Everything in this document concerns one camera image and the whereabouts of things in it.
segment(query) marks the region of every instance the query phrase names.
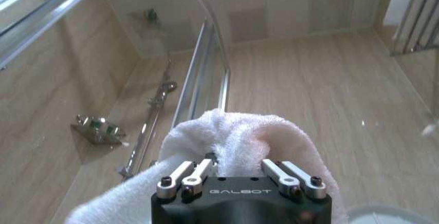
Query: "tiled floor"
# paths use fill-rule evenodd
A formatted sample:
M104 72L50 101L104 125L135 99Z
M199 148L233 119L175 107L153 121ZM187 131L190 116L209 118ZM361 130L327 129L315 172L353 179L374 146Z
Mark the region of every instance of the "tiled floor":
M229 111L277 114L298 124L317 144L347 207L391 204L439 221L439 137L421 136L430 122L426 105L374 31L242 44L231 51L231 68ZM128 140L143 119L149 92L142 85L150 84L149 74L158 74L143 69L154 65L138 67L110 115L128 125ZM177 78L183 83L185 75ZM166 117L170 123L171 111ZM92 152L52 223L118 184L114 169L130 151Z

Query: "glass shower door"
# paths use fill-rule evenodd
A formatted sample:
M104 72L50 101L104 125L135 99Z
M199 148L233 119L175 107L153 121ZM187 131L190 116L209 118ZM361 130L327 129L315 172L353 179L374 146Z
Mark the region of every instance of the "glass shower door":
M226 110L230 72L214 25L205 21L181 95L173 127L205 111Z

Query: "shower enclosure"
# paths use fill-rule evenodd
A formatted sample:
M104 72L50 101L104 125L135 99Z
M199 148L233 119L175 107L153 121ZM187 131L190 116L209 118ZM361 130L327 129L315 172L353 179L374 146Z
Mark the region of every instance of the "shower enclosure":
M38 222L62 222L79 195L84 194L83 200L94 197L153 165L161 141L173 127L197 119L207 110L227 108L230 67L217 17L207 0L194 0L205 12L203 20L195 24L199 36L193 45L189 42L187 48L177 53L170 47L174 38L182 38L163 28L162 13L154 7L145 7L141 16L134 16L145 36L157 41L157 51L146 53L142 52L143 45L137 49L130 43L127 27L120 26L108 1L0 0L3 128L26 123L24 112L19 112L23 116L10 113L19 108L14 99L23 99L22 95L26 95L28 100L23 101L36 108L36 114L23 125L27 126L24 130L3 130L3 147L15 146L7 140L24 133L38 142L31 148L27 148L27 142L18 142L22 151L14 157L27 157L35 150L44 154L59 153L58 156L46 155L46 159L31 159L30 170L50 180L47 190L31 186L40 192L36 195L43 196L39 200L47 213L18 215L22 211L12 208L19 209L20 201L27 197L14 195L15 200L2 213L14 222L30 222L31 217ZM58 58L68 58L71 62L56 62ZM79 99L71 97L75 92ZM115 114L127 108L137 114L126 118ZM70 143L64 147L48 146L56 139L74 141L62 141ZM26 181L30 177L22 177L27 166L14 160L7 157L2 170L3 185L11 187L15 180ZM43 168L36 166L39 163L46 164L50 172L42 171ZM104 184L94 183L90 174L99 175L103 171L110 173L102 178ZM55 179L55 172L62 174L59 179ZM19 186L30 189L24 182ZM52 187L64 193L50 193ZM90 193L79 193L79 189L87 189ZM38 201L36 195L30 195L34 201ZM34 207L32 203L26 209L31 211Z
M0 222L63 223L215 108L291 120L349 208L438 222L438 1L0 0Z

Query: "wall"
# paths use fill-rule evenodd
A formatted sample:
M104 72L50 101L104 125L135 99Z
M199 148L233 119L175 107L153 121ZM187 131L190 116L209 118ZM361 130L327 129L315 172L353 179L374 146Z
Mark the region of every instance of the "wall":
M170 77L178 82L178 88L170 93L161 110L155 135L149 143L142 170L150 167L153 160L158 160L162 141L169 133L178 108L191 55L191 51L171 55ZM165 57L139 61L124 90L108 113L108 120L120 124L127 132L123 142L128 143L128 146L103 145L91 148L51 224L63 223L78 205L86 203L120 184L123 178L116 169L126 165L137 145L147 116L149 106L146 100L155 96L166 67L167 60Z
M48 223L139 55L106 0L83 0L0 72L0 223Z
M383 26L383 19L391 0L381 0L374 28L381 36L389 53L394 47L394 35L397 33L397 26ZM421 51L411 54L395 56L397 62L406 73L411 84L414 85L425 104L433 114L438 115L438 52L437 50Z
M110 1L143 57L161 54L165 50L142 20L142 14L150 8L158 11L171 50L195 46L205 19L197 0ZM225 41L233 44L371 27L379 0L209 1L218 16Z

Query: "white towel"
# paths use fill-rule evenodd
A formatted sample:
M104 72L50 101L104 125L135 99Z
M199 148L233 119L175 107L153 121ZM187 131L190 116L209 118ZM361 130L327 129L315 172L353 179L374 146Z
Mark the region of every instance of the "white towel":
M278 116L225 113L215 109L178 125L167 135L159 163L90 203L79 206L68 224L147 223L151 195L162 176L183 160L201 161L209 152L218 157L218 176L261 176L265 158L290 160L309 174L319 175L333 197L333 223L347 223L337 182L306 133Z

